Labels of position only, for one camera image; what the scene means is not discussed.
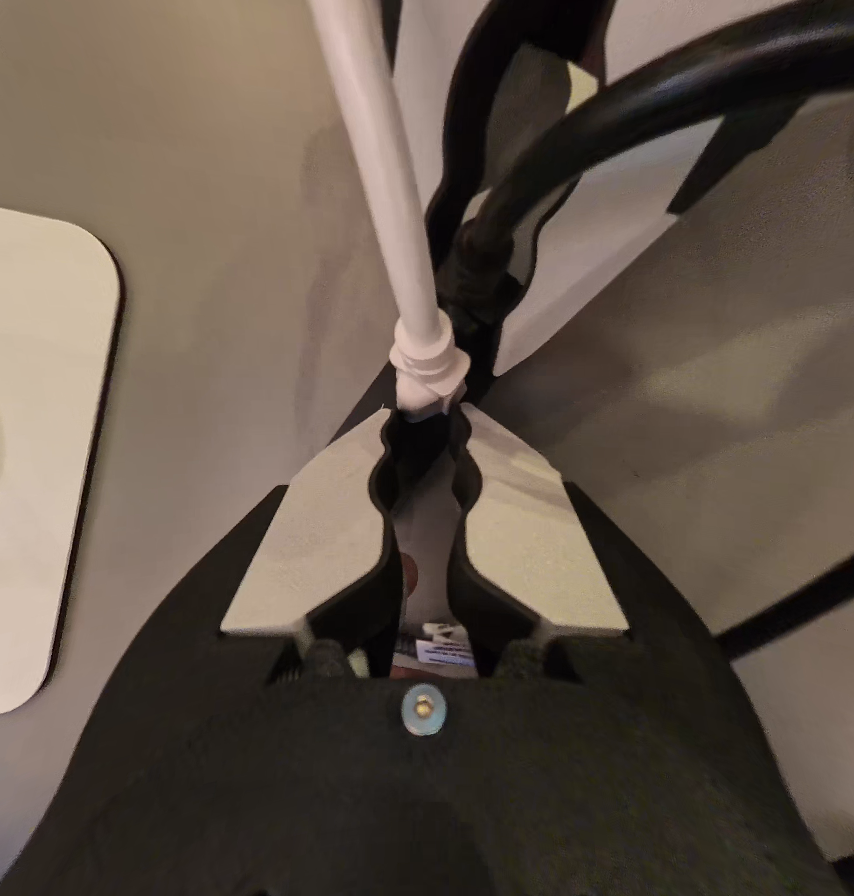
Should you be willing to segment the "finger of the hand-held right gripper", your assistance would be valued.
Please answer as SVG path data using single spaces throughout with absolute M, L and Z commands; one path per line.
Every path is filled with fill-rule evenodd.
M 490 113 L 490 185 L 598 87 L 594 75 L 551 52 L 531 44 L 516 51 Z M 668 230 L 675 215 L 667 209 L 721 122 L 623 153 L 530 213 L 509 268 L 525 294 L 503 325 L 495 375 L 541 348 Z
M 486 1 L 401 4 L 393 84 L 428 233 L 433 269 L 442 266 L 482 177 L 475 111 L 480 79 L 468 52 Z

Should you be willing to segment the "black power strip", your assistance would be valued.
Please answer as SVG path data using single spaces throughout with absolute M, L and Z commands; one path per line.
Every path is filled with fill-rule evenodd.
M 458 345 L 471 358 L 464 400 L 475 406 L 487 395 L 495 380 L 492 369 L 498 354 L 502 318 L 495 312 L 446 308 Z M 331 438 L 345 433 L 381 408 L 396 408 L 396 368 L 387 362 Z M 399 503 L 410 497 L 433 463 L 448 447 L 449 422 L 443 415 L 418 423 L 401 422 L 391 434 Z

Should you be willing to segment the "white power plug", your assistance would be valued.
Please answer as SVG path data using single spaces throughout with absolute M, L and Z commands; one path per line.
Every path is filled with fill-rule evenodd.
M 440 335 L 424 345 L 414 342 L 402 320 L 395 327 L 389 360 L 396 368 L 397 408 L 411 422 L 447 414 L 466 392 L 471 358 L 455 344 L 451 319 L 442 309 L 438 321 Z

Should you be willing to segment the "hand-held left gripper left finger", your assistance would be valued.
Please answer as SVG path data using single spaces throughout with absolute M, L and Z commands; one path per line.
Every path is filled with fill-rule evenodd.
M 399 414 L 375 411 L 291 480 L 220 623 L 227 636 L 278 636 L 361 651 L 387 678 L 404 573 L 391 512 Z

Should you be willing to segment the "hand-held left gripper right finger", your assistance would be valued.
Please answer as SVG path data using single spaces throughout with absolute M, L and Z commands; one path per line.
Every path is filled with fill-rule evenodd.
M 543 454 L 474 405 L 450 416 L 459 507 L 448 605 L 466 630 L 478 676 L 511 643 L 545 649 L 563 637 L 617 638 L 630 624 Z

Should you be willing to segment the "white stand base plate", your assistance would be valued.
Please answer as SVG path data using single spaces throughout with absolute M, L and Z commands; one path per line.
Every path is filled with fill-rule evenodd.
M 97 238 L 0 207 L 0 715 L 52 664 L 120 306 Z

